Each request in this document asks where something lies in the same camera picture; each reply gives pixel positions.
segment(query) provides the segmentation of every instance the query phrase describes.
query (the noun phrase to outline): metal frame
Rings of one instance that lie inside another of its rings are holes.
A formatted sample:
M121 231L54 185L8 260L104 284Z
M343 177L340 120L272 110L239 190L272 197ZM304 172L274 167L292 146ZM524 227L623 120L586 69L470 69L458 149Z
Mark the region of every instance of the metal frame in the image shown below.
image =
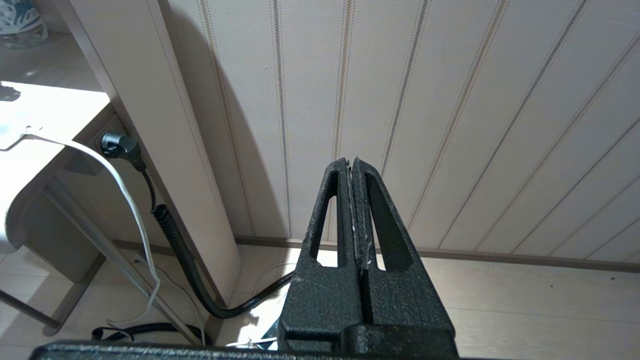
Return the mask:
M89 219L78 203L71 197L67 189L55 177L42 190L42 193L56 206L77 228L131 281L131 283L148 298L153 288L130 262L122 255L111 240ZM156 309L192 344L199 345L200 340L187 328L171 307L156 295Z
M100 270L100 266L102 266L103 262L104 256L101 254L98 255L91 265L91 268L89 268L89 271L84 275L82 281L74 283L71 286L71 289L69 289L64 299L62 299L51 316L45 315L33 306L16 299L3 290L0 290L0 301L45 324L44 329L42 329L42 334L44 336L53 336L60 331L62 325L65 324L65 321L67 321L67 318L71 315L71 311L73 311L76 304L84 294L84 291L89 287L89 284L98 270Z

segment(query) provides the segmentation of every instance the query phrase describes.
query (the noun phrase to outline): black cable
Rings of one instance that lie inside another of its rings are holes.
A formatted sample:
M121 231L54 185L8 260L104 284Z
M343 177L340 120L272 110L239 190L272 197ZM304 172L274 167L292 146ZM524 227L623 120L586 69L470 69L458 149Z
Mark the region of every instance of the black cable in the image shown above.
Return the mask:
M91 332L91 340L102 340L102 335L104 334L105 330L117 331L115 334L111 335L110 337L117 335L118 339L123 339L123 338L126 338L128 336L131 339L131 342L136 341L136 339L133 337L134 333L128 331L127 329L119 329L117 327L108 327L108 326L96 327Z
M221 319L233 318L243 314L258 306L258 304L264 301L264 299L269 297L277 289L291 281L293 274L289 273L279 278L273 284L267 286L266 289L262 290L256 296L250 298L240 306L233 307L232 309L225 309L217 305L209 295L207 288L204 286L204 283L200 278L198 268L193 261L193 255L185 244L184 239L180 234L180 230L169 212L169 209L164 204L156 206L156 192L154 190L153 183L151 182L151 178L149 178L149 174L147 173L147 166L142 160L140 144L136 140L124 134L106 133L102 135L100 147L105 156L109 158L125 159L133 165L137 171L142 173L151 195L151 214L156 218L156 221L162 228L164 235L167 240L169 240L171 248L175 251L180 267L182 267L182 271L189 281L193 292L210 314Z
M156 210L156 191L154 190L154 185L151 182L151 178L149 177L147 171L142 170L141 173L145 178L145 181L147 182L147 186L149 187L149 194L151 194L151 214L153 214L154 210Z
M193 261L193 256L184 242L182 234L180 234L180 230L178 229L173 216L169 212L169 208L167 208L165 204L158 205L154 211L154 217L160 225L164 236L169 240L169 245L171 245L171 248L175 252L178 262L180 263L180 267L182 267L182 271L189 281L189 285L191 285L193 292L196 294L204 308L216 318L233 318L255 308L277 289L291 281L291 278L293 277L293 273L291 272L279 278L256 296L250 298L239 306L231 309L220 307L215 303L215 301L213 301L207 291L207 288L204 286L202 278L200 278L200 273L198 273L198 268Z
M187 324L187 327L193 333L194 336L196 336L198 339L201 338L202 335L200 334L199 328L189 324ZM112 334L111 336L107 337L104 340L117 341L120 339L124 339L126 337L126 335L124 335L125 332L129 336L131 336L131 338L133 339L133 335L143 334L145 332L157 332L157 331L177 332L178 331L171 323L168 323L168 322L146 323L143 325L128 327L126 329L115 329L115 330L118 330L120 332L116 332L115 334ZM204 333L204 341L205 341L205 344L208 346L211 346L213 344L213 342L211 341L211 337L206 332Z

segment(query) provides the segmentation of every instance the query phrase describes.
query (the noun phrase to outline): black clamp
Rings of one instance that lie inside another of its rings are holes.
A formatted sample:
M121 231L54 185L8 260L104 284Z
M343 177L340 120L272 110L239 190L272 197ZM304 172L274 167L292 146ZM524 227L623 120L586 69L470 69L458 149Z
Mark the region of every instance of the black clamp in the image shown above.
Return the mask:
M316 261L337 198L338 267ZM386 270L380 270L371 218ZM278 349L458 359L455 329L378 171L344 158L324 172L278 324Z

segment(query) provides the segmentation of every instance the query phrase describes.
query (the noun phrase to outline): vertical groove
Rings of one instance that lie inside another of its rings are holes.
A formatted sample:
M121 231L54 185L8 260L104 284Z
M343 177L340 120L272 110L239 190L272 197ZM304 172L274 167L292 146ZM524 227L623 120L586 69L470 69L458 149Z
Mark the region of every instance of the vertical groove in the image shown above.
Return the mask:
M417 21L417 25L415 27L415 33L413 34L413 41L412 41L412 46L411 49L409 51L408 54L408 59L406 62L406 67L404 68L404 76L403 76L403 82L402 85L400 86L400 94L398 95L398 100L397 100L397 104L396 104L396 110L394 112L394 118L392 119L391 122L391 127L390 127L390 131L389 131L389 136L387 138L387 146L385 147L385 155L382 159L382 165L380 167L380 176L384 179L385 177L385 172L387 170L387 162L391 153L391 149L394 143L394 139L396 137L396 127L397 127L397 123L398 123L398 119L400 118L400 113L402 112L403 109L403 105L404 105L404 95L406 93L406 88L409 85L409 82L411 80L411 75L413 73L413 63L414 63L414 59L415 59L415 53L417 52L417 48L418 48L418 44L422 38L422 28L423 28L423 24L424 24L424 19L428 16L426 16L425 14L428 12L428 6L429 5L429 1L428 0L422 0L422 6L420 7L420 12L419 12L419 16L418 16L418 21Z
M634 252L633 254L631 254L629 257L625 258L622 262L623 263L627 263L629 262L629 260L633 259L636 255L640 254L640 250Z
M353 13L355 0L346 0L342 9L342 35L340 40L340 63L338 66L338 87L335 96L335 118L333 120L333 147L332 161L340 156L342 143L342 116L344 114L344 100L347 92L347 79L349 75L349 58L351 54L351 34L353 32ZM331 241L333 204L335 199L329 200L327 219L324 224L325 241Z
M571 120L569 121L569 123L564 127L564 129L562 130L562 132L560 133L560 135L558 135L558 137L556 138L556 140L554 141L554 143L551 145L551 147L549 149L547 149L545 155L542 157L542 159L540 160L540 162L536 165L536 167L531 171L531 173L529 174L529 176L527 177L527 179L524 181L524 183L520 186L520 188L518 189L518 191L515 193L515 195L511 198L511 200L509 201L509 203L507 204L507 206L502 210L502 212L500 213L500 215L496 218L496 220L493 222L493 224L491 225L491 227L489 228L489 230L487 230L487 232L483 235L482 239L480 240L480 242L478 243L478 245L476 246L475 250L478 250L478 248L485 242L485 240L487 239L487 237L489 237L489 235L491 234L491 232L493 231L493 229L495 229L495 226L502 220L502 218L504 218L504 215L509 211L509 209L511 209L511 207L513 206L513 204L518 200L518 198L521 196L522 193L524 193L524 191L527 189L527 187L529 187L529 185L531 184L531 182L533 181L533 179L536 177L536 175L538 174L538 172L540 172L540 170L542 169L542 167L544 166L544 164L547 162L547 160L551 157L551 155L553 155L553 153L556 151L556 149L560 146L560 144L562 143L562 141L566 138L566 136L571 132L571 130L573 130L573 128L575 127L575 125L579 122L579 120L584 116L584 114L587 112L587 110L589 110L589 108L591 107L591 105L595 102L595 100L597 99L597 97L602 93L602 90L609 84L609 82L611 81L611 79L614 77L615 74L618 73L618 70L622 67L622 65L626 62L626 60L629 58L629 56L634 52L636 46L638 45L638 41L640 40L640 32L636 33L634 39L631 41L631 43L629 43L629 45L627 45L627 47L625 48L625 50L618 56L618 58L616 59L616 61L613 63L613 65L611 65L611 67L609 68L609 70L605 73L605 76L600 80L600 82L596 85L596 87L591 91L591 93L589 93L589 95L587 96L587 98L585 99L585 101L582 103L582 105L580 106L580 108L578 108L578 110L575 112L575 114L573 115L573 117L571 118Z
M500 22L502 21L502 16L504 15L504 12L506 11L506 8L508 7L508 5L509 5L509 0L500 0L496 4L496 7L493 9L492 19L484 31L482 42L476 51L473 65L471 66L471 69L467 74L465 85L462 91L460 92L460 95L458 96L456 107L453 113L451 114L451 118L449 119L449 124L447 125L447 129L442 137L442 140L440 141L438 152L436 153L436 156L434 157L433 162L431 163L429 174L427 175L427 178L424 180L424 184L422 185L422 190L420 191L420 195L418 196L418 201L414 205L412 214L409 217L409 224L407 226L407 230L409 231L413 227L413 223L415 222L415 219L418 213L420 212L424 199L426 198L427 193L429 191L429 187L431 186L431 182L435 177L435 174L438 170L438 167L440 166L440 163L442 162L442 158L444 156L445 151L447 150L447 146L449 145L451 136L453 135L453 132L456 129L456 126L458 125L458 120L460 119L462 109L465 107L465 104L467 103L469 93L473 88L474 83L476 82L478 72L482 68L482 64L484 62L484 59L486 58L486 54L489 48L491 47L491 43L493 42L493 37L495 36L495 32L500 26Z
M624 139L624 137L627 134L629 134L631 130L633 130L633 128L638 124L638 122L640 122L640 118L636 119L636 121L634 121L628 128L626 128L626 130L622 132L622 134L616 139L616 141L613 144L611 144L609 148L607 148L604 154L602 154L596 160L596 162L593 165L591 165L589 169L587 169L587 171L580 177L580 179L578 179L578 181L575 184L573 184L573 186L569 189L569 191L567 191L567 193L556 203L556 205L554 205L554 207L551 208L551 210L549 210L549 212L536 224L536 226L534 226L533 229L529 231L527 236L525 236L524 239L522 239L522 241L518 244L518 246L516 246L516 248L513 249L513 251L511 252L512 254L516 250L518 250L518 248L524 243L524 241L528 239L528 237L530 237L530 235L557 209L558 206L560 206L560 204L563 203L563 201L569 196L569 194L571 194L578 187L578 185L580 185L583 182L583 180L585 180L587 176L592 171L594 171L594 169L596 169L596 167L611 153L611 151L613 151L613 149L615 149L618 146L618 144L622 141L622 139Z
M571 28L573 27L573 24L575 24L575 21L578 19L579 15L582 13L582 10L584 9L584 7L585 7L585 5L587 4L588 1L589 0L582 0L578 4L578 7L576 7L576 9L573 11L573 15L571 16L570 20L567 22L566 26L564 27L564 31L560 34L560 37L557 39L555 46L551 49L551 51L547 55L547 59L543 62L542 66L538 69L538 73L536 74L535 78L531 81L531 84L529 85L529 89L527 90L527 93L525 94L525 96L522 99L522 101L520 101L520 105L518 106L518 109L514 112L512 118L511 118L511 121L509 122L509 125L507 125L507 128L505 128L504 132L502 133L502 137L498 141L498 144L494 148L493 153L489 157L489 160L486 162L486 164L484 165L484 168L480 172L480 176L478 176L478 178L476 179L476 182L471 187L471 191L469 191L469 194L467 194L467 198L462 203L462 206L460 206L460 209L458 210L456 216L453 218L453 221L451 222L451 224L449 224L449 227L447 228L447 231L445 232L444 236L440 240L440 243L438 244L438 248L440 248L440 246L442 246L442 244L444 243L445 239L447 238L447 235L449 235L449 232L453 228L453 225L458 220L458 217L460 217L460 214L462 214L462 211L465 209L465 207L467 206L469 200L471 199L471 197L476 192L476 189L477 189L478 185L482 181L484 175L486 174L486 171L489 169L489 166L491 166L491 164L493 162L493 159L495 158L495 156L500 151L500 148L502 147L502 144L504 143L505 139L507 138L507 136L511 132L511 129L515 125L516 121L520 118L520 114L522 113L522 110L529 103L529 99L531 98L531 95L533 95L535 90L538 88L538 84L540 83L540 80L542 79L543 75L547 72L547 69L549 68L549 65L556 58L556 54L557 54L558 50L560 50L560 48L562 47L562 44L564 43L564 40L566 39L566 37L569 34Z
M291 237L291 194L289 187L289 150L287 141L287 117L285 113L285 90L284 90L284 72L282 63L282 41L280 34L281 18L280 18L280 2L272 0L272 16L273 16L273 41L276 60L276 83L278 94L278 112L280 115L280 139L282 147L282 168L284 170L284 196L287 206L287 237Z
M631 224L625 226L622 230L618 231L614 236L611 237L611 239L605 241L605 243L603 243L602 245L600 245L599 247L597 247L594 251L592 251L589 255L585 256L583 258L583 260L587 260L588 258L590 258L591 256L593 256L593 254L595 254L596 252L598 252L598 250L602 249L603 247L605 247L605 245L607 245L608 243L611 242L611 240L617 238L620 234L624 233L629 227L632 227L635 223L637 223L638 221L640 221L640 217L636 218L634 221L631 222Z
M225 114L225 125L227 127L229 140L231 143L231 149L234 157L234 163L236 164L236 170L238 177L240 178L240 187L242 189L242 197L244 201L244 206L246 209L246 216L249 220L249 226L251 227L251 232L255 236L255 230L253 229L253 218L251 215L251 207L249 206L249 197L246 194L246 184L244 181L244 173L242 171L242 165L240 162L240 155L237 149L237 141L236 134L234 131L233 120L231 119L231 111L229 110L229 103L227 98L227 91L225 86L224 75L222 73L222 66L220 65L220 61L218 60L218 47L216 45L216 36L211 27L211 18L209 16L209 5L205 0L200 0L200 6L198 8L200 10L200 18L205 25L205 30L207 32L207 48L209 50L209 63L215 73L215 76L218 80L218 92L220 95L220 100L222 102L223 111Z
M620 195L622 195L622 193L624 193L628 188L630 188L633 184L636 183L636 181L640 180L640 176L637 176L635 179L631 180L629 182L629 184L625 185L624 188L622 188L622 190L620 190L614 197L612 197L611 199L609 199L609 201L607 201L603 206L600 207L600 209L596 210L596 212L591 215L584 223L582 223L580 226L578 226L578 228L576 228L576 230L572 231L571 234L569 234L569 236L567 236L561 243L559 243L556 247L554 247L553 250L551 250L547 256L553 256L554 253L560 249L560 247L562 247L562 245L564 245L564 243L566 243L567 241L569 241L570 238L573 237L573 235L577 234L583 227L585 227L588 223L590 223L590 221L592 221L595 217L597 217L599 214L601 214L606 208L607 206L609 206L612 202L614 202L618 197L620 197Z

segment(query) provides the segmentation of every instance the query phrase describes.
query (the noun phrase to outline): black power plug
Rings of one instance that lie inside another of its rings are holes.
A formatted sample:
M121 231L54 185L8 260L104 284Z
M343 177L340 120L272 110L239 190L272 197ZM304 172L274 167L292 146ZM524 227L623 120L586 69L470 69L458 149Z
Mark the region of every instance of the black power plug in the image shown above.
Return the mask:
M107 158L127 160L137 171L143 172L147 168L142 160L140 144L125 134L104 133L100 148Z

